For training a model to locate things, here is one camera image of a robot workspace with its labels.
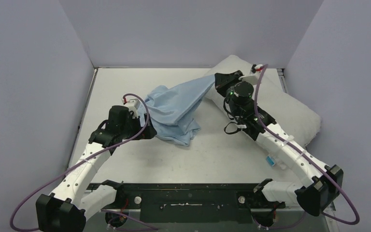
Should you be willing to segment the light blue pillowcase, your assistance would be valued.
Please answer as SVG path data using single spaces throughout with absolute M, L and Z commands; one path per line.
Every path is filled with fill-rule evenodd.
M 201 129 L 194 112 L 203 97 L 214 86 L 214 76 L 204 76 L 174 87 L 157 86 L 144 99 L 147 108 L 140 105 L 138 112 L 149 111 L 156 137 L 175 145 L 189 146 Z

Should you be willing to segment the white pillow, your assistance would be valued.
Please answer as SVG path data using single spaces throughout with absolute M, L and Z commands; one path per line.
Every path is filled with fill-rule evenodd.
M 213 77 L 215 73 L 233 73 L 241 71 L 248 76 L 247 81 L 256 87 L 259 74 L 252 74 L 252 64 L 235 55 L 230 55 L 206 72 L 205 76 Z M 263 109 L 276 119 L 276 122 L 287 133 L 281 137 L 304 150 L 321 128 L 321 117 L 308 106 L 286 94 L 269 78 L 276 70 L 267 70 L 261 80 L 258 94 L 258 109 Z

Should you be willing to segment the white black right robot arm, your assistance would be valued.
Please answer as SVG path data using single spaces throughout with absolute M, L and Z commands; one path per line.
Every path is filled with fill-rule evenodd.
M 271 202 L 298 204 L 309 215 L 319 216 L 340 194 L 343 170 L 307 155 L 270 114 L 254 107 L 254 87 L 242 76 L 241 71 L 214 75 L 225 113 L 237 126 L 236 132 L 244 132 L 269 152 L 272 161 L 289 168 L 299 179 L 297 183 L 262 181 L 254 188 L 255 203 L 261 207 Z

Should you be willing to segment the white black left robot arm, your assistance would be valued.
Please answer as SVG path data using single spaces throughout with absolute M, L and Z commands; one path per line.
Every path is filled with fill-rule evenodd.
M 82 232 L 86 222 L 104 206 L 114 208 L 125 202 L 125 194 L 116 182 L 107 183 L 94 192 L 85 191 L 100 167 L 117 146 L 129 140 L 151 139 L 156 135 L 146 119 L 141 123 L 139 103 L 135 100 L 112 106 L 108 119 L 101 122 L 88 139 L 85 149 L 62 182 L 49 195 L 36 201 L 38 228 L 42 232 Z

